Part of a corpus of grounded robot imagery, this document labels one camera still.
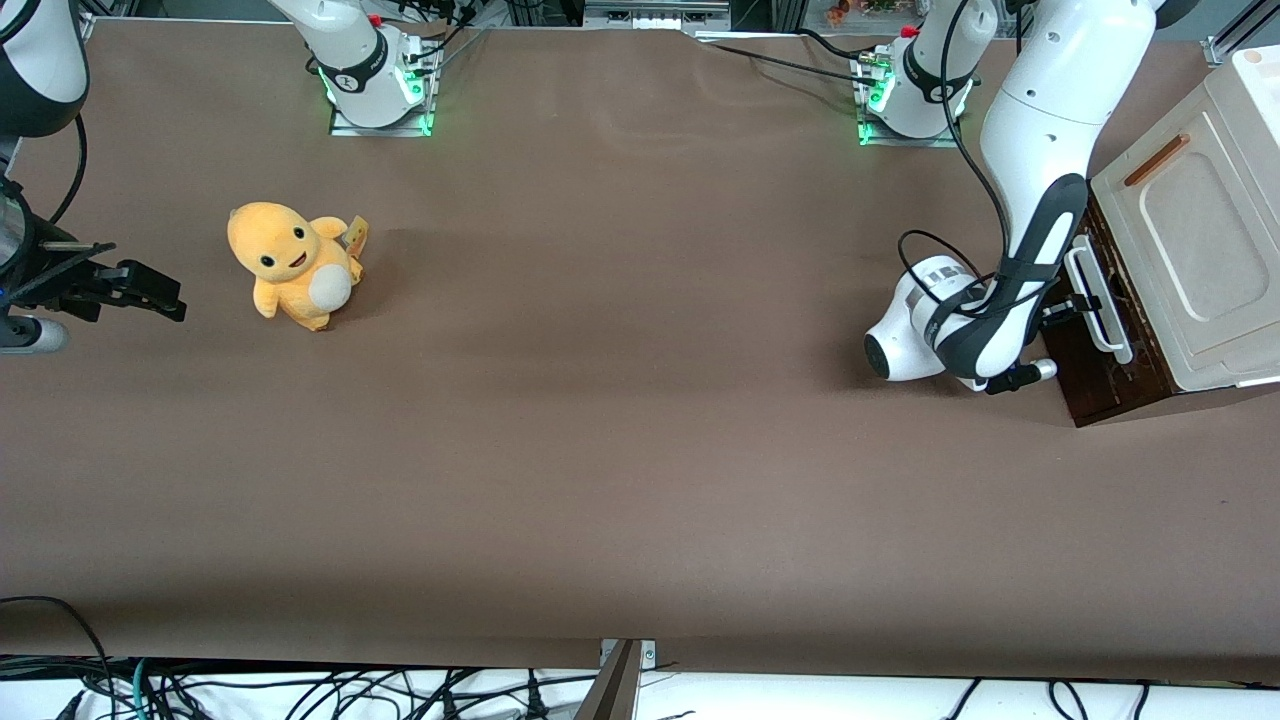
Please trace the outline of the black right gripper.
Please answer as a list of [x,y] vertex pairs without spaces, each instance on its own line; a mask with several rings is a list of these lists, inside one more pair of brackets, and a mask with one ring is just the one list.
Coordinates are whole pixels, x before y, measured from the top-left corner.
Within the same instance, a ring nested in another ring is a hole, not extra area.
[[180,282],[136,260],[106,266],[95,259],[114,243],[82,243],[38,217],[27,217],[17,254],[3,265],[3,314],[12,309],[99,320],[102,306],[136,307],[186,320]]

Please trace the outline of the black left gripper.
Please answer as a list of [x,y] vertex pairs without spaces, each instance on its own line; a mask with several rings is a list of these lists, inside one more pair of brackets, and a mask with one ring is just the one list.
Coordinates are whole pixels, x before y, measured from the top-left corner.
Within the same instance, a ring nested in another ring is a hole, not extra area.
[[1039,309],[1039,327],[1053,327],[1073,316],[1097,313],[1101,309],[1100,297],[1096,295],[1070,293],[1062,302],[1043,306]]

